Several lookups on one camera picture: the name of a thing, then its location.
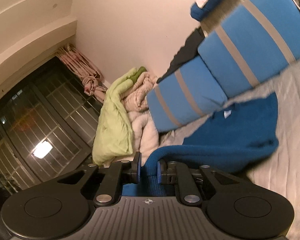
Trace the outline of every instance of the silver screw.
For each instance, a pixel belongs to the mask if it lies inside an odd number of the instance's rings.
[[[107,194],[102,194],[96,197],[96,200],[100,203],[107,203],[112,200],[112,197]]]
[[[188,195],[185,196],[185,201],[188,203],[196,203],[200,200],[200,198],[197,195]]]

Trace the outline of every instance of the green object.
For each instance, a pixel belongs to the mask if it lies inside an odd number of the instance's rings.
[[[132,87],[130,77],[136,73],[136,68],[131,69],[114,81],[106,92],[92,148],[93,161],[98,165],[117,156],[133,153],[132,127],[127,112],[120,102],[120,95]]]
[[[137,80],[138,80],[138,77],[141,75],[141,73],[142,73],[142,72],[146,72],[146,71],[147,71],[147,70],[146,70],[145,67],[140,67],[140,68],[138,69],[138,71],[137,71],[133,76],[130,77],[130,79],[133,81],[133,83],[136,83]]]

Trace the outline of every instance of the brown fabric panel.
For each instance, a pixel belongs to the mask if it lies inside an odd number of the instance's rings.
[[[182,126],[182,124],[173,116],[173,114],[171,113],[169,107],[167,106],[166,102],[164,101],[164,99],[161,95],[159,86],[156,86],[154,88],[154,93],[157,96],[160,105],[162,106],[162,108],[165,111],[166,115],[169,117],[170,121],[173,122],[178,127]]]
[[[230,55],[233,57],[234,61],[237,63],[239,68],[241,69],[243,75],[246,77],[248,82],[252,87],[255,87],[259,84],[258,79],[254,75],[254,73],[251,71],[249,65],[244,60],[242,55],[240,54],[240,51],[237,49],[237,47],[233,44],[229,36],[226,34],[225,30],[219,25],[216,28],[216,33],[221,39],[222,43],[226,47],[226,49],[229,51]]]
[[[250,1],[245,0],[243,6],[252,14],[253,17],[262,25],[262,27],[267,31],[270,37],[277,44],[278,48],[281,50],[282,54],[286,58],[287,62],[290,64],[295,62],[296,59],[292,54],[290,48],[287,43],[281,37],[280,33],[276,30],[276,28],[272,25],[272,23],[263,15],[262,12]]]
[[[204,116],[205,114],[201,111],[201,109],[199,108],[199,106],[197,105],[196,101],[194,100],[191,92],[189,91],[185,81],[183,80],[182,74],[180,69],[178,69],[177,71],[175,71],[175,76],[176,79],[179,83],[179,86],[183,92],[183,94],[185,95],[188,103],[190,104],[191,108],[199,115],[199,116]]]

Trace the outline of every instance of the wall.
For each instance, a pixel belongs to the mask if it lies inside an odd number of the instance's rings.
[[[0,0],[0,86],[26,73],[19,70],[75,34],[71,4],[72,0]]]
[[[199,23],[194,0],[73,0],[76,46],[113,82],[132,67],[157,76]]]

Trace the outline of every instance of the dark green fabric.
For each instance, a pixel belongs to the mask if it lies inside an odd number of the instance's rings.
[[[146,72],[146,71],[147,71],[147,70],[146,70],[145,67],[140,67],[140,68],[138,69],[138,71],[137,71],[133,76],[129,77],[129,79],[131,79],[133,83],[136,83],[137,80],[138,80],[138,77],[141,75],[141,73],[142,73],[142,72]]]

